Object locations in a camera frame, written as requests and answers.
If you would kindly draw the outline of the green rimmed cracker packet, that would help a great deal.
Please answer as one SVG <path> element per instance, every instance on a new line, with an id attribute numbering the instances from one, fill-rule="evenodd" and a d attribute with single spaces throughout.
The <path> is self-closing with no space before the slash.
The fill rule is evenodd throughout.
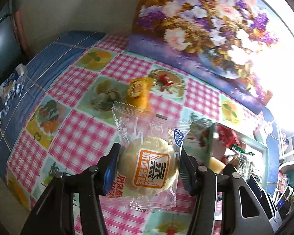
<path id="1" fill-rule="evenodd" d="M 242 178 L 248 182 L 251 173 L 252 173 L 252 157 L 254 153 L 245 152 L 239 146 L 232 144 L 231 149 L 237 153 L 237 157 L 239 157 L 239 162 L 237 166 L 238 173 L 242 176 Z"/>

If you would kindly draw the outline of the yellow soft bread packet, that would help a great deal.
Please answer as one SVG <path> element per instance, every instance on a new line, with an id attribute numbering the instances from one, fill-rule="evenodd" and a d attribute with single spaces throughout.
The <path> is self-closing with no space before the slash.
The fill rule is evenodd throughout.
<path id="1" fill-rule="evenodd" d="M 153 79 L 150 77 L 132 79 L 128 86 L 126 103 L 147 110 L 152 87 Z"/>

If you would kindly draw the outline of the teal white tray box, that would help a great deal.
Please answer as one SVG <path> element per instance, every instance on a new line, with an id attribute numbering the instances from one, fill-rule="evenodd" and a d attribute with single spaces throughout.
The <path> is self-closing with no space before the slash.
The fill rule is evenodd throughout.
<path id="1" fill-rule="evenodd" d="M 225 165 L 230 163 L 237 169 L 239 157 L 237 157 L 236 152 L 232 149 L 226 148 L 220 142 L 219 134 L 216 132 L 217 125 L 218 123 L 214 123 L 209 129 L 210 156 Z M 236 130 L 234 131 L 236 132 L 240 142 L 240 148 L 245 152 L 254 153 L 254 156 L 252 157 L 252 173 L 250 177 L 253 177 L 256 180 L 256 183 L 260 188 L 267 190 L 269 175 L 269 149 L 267 146 L 256 141 L 255 139 L 252 139 Z"/>

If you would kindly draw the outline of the checkered picture tablecloth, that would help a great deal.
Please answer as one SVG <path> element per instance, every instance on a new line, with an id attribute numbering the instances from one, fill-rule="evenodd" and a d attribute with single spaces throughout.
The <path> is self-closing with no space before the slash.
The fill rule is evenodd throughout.
<path id="1" fill-rule="evenodd" d="M 222 193 L 221 234 L 273 234 L 268 213 L 232 165 L 214 171 L 209 129 L 241 121 L 238 101 L 182 69 L 131 53 L 130 38 L 69 32 L 27 65 L 20 96 L 0 111 L 0 170 L 30 214 L 22 234 L 213 234 Z M 190 121 L 183 148 L 198 162 L 199 192 L 178 175 L 168 210 L 123 206 L 103 194 L 103 161 L 119 136 L 115 102 L 130 81 L 150 77 L 147 111 Z"/>

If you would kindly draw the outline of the steamed cake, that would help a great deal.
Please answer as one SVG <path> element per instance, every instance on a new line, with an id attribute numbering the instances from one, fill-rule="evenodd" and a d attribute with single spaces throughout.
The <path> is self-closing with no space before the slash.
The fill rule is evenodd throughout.
<path id="1" fill-rule="evenodd" d="M 191 122 L 120 102 L 113 104 L 112 113 L 122 148 L 107 197 L 132 209 L 171 209 Z"/>

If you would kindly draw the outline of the dark glass cabinet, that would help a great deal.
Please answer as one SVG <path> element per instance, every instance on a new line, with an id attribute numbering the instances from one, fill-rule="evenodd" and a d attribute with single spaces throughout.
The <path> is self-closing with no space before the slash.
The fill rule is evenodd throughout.
<path id="1" fill-rule="evenodd" d="M 18 64 L 27 64 L 26 55 L 16 24 L 17 12 L 14 0 L 9 0 L 0 11 L 0 84 L 13 72 Z"/>

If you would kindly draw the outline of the red snack packet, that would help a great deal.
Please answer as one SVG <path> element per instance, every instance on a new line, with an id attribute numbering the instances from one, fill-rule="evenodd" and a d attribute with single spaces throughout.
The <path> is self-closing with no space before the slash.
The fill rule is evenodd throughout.
<path id="1" fill-rule="evenodd" d="M 234 130 L 225 127 L 224 125 L 218 124 L 216 126 L 216 132 L 219 134 L 219 140 L 228 149 L 231 149 L 232 145 L 240 147 L 237 134 Z"/>

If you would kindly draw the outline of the floral painting canvas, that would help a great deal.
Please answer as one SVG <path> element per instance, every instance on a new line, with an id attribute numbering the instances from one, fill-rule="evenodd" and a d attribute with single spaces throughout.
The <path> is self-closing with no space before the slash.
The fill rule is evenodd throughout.
<path id="1" fill-rule="evenodd" d="M 128 49 L 195 76 L 258 114 L 294 34 L 265 0 L 139 0 Z"/>

